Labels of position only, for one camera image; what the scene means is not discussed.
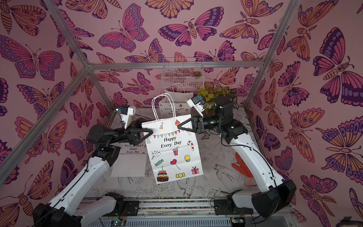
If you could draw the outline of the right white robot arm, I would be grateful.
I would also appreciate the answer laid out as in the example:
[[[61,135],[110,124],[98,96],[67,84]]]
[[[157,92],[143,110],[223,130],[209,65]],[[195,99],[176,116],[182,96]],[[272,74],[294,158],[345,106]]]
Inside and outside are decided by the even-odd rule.
[[[180,123],[178,129],[197,134],[206,130],[215,130],[221,137],[221,144],[235,150],[257,183],[260,190],[258,193],[251,196],[234,193],[232,195],[234,206],[242,208],[250,199],[258,215],[267,220],[290,205],[297,189],[295,183],[292,180],[285,180],[265,159],[243,123],[234,118],[233,103],[229,97],[216,98],[211,116],[203,114],[204,102],[201,96],[189,99],[187,104],[190,108],[194,108],[199,116]]]

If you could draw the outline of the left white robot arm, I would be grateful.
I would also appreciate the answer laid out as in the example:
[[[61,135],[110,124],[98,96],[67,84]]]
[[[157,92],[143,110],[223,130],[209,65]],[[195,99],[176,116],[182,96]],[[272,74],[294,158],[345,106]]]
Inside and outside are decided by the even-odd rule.
[[[86,166],[56,197],[47,204],[39,204],[33,211],[35,227],[85,227],[104,215],[118,214],[123,209],[124,197],[107,193],[96,202],[80,209],[78,206],[97,180],[116,162],[120,147],[117,142],[140,145],[152,129],[142,128],[146,119],[137,119],[127,127],[111,129],[99,124],[92,126],[86,141],[95,151]]]

